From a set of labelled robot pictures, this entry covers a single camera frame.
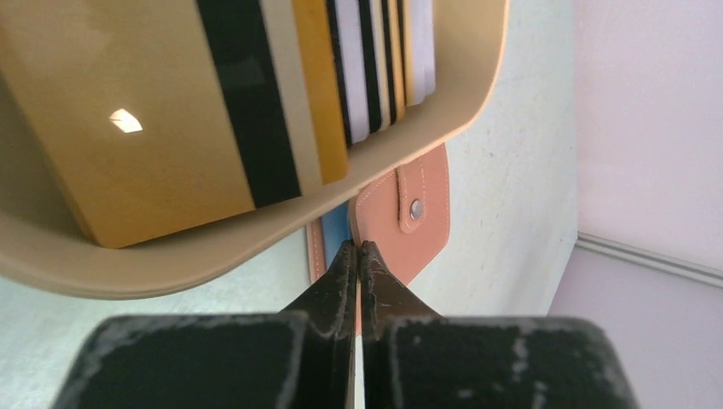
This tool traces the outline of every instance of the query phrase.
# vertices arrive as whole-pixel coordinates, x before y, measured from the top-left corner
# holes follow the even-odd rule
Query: white wall
[[[550,315],[605,329],[641,407],[723,407],[722,289],[575,249]]]
[[[723,2],[575,7],[580,230],[723,269]]]

